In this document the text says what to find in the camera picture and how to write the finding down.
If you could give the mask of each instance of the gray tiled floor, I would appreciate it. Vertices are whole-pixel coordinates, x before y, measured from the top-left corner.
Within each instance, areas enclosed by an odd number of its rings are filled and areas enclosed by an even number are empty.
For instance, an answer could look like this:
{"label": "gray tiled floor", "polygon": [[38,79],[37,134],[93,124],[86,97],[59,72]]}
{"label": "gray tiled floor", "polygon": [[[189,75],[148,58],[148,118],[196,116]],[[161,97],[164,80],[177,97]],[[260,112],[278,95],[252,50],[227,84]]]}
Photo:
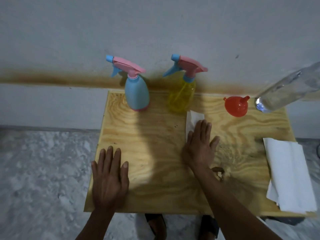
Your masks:
{"label": "gray tiled floor", "polygon": [[[97,133],[0,130],[0,239],[74,239],[89,214],[83,206]],[[320,140],[301,139],[320,201]],[[166,215],[168,239],[196,239],[199,217]],[[320,220],[297,226],[267,220],[284,239],[318,239]],[[106,239],[152,239],[141,214],[115,214]]]}

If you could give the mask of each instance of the blue spray bottle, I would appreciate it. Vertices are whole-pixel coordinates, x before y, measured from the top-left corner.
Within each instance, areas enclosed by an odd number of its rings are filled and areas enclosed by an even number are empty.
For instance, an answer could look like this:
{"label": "blue spray bottle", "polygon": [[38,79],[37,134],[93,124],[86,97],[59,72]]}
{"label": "blue spray bottle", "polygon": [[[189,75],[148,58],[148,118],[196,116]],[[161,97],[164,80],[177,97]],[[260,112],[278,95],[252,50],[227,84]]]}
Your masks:
{"label": "blue spray bottle", "polygon": [[113,64],[111,77],[121,71],[128,73],[124,91],[129,107],[134,111],[147,109],[150,103],[149,90],[145,81],[139,76],[139,73],[144,73],[146,70],[120,57],[107,55],[106,60]]}

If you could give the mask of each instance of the black cable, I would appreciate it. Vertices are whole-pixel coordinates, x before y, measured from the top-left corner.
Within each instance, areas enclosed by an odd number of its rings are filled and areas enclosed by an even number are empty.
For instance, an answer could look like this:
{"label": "black cable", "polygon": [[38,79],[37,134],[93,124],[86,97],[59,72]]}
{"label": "black cable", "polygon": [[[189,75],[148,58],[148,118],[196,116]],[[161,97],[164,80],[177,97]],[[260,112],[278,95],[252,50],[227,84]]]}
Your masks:
{"label": "black cable", "polygon": [[316,148],[316,153],[317,153],[317,156],[319,157],[320,159],[320,144],[317,146]]}

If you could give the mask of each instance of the spray bottle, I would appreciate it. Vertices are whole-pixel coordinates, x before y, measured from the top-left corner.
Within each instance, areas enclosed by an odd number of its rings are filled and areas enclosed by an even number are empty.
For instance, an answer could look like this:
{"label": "spray bottle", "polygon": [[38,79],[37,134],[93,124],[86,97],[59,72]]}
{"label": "spray bottle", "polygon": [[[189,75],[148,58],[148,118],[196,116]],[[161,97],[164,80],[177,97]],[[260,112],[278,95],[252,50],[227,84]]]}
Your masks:
{"label": "spray bottle", "polygon": [[129,107],[134,111],[147,109],[150,103],[149,90],[145,81],[139,76],[139,73],[144,73],[146,70],[120,57],[107,55],[106,60],[113,64],[111,77],[121,71],[128,73],[124,91]]}
{"label": "spray bottle", "polygon": [[178,71],[186,71],[180,79],[178,87],[169,91],[168,108],[172,112],[180,113],[188,110],[193,99],[196,88],[196,73],[207,72],[208,68],[203,67],[196,60],[178,54],[173,54],[171,60],[174,61],[174,65],[163,74],[164,77]]}

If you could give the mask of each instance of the white napkin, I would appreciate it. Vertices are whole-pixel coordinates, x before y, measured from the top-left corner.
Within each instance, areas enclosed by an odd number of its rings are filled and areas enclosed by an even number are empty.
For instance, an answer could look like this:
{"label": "white napkin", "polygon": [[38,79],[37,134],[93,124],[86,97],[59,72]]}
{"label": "white napkin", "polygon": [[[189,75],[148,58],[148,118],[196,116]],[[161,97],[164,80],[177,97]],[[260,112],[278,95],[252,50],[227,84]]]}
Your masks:
{"label": "white napkin", "polygon": [[317,211],[303,148],[297,142],[263,138],[271,180],[266,197],[280,210],[305,214]]}
{"label": "white napkin", "polygon": [[199,120],[204,120],[205,115],[192,110],[186,113],[186,141],[188,140],[189,131],[194,131]]}

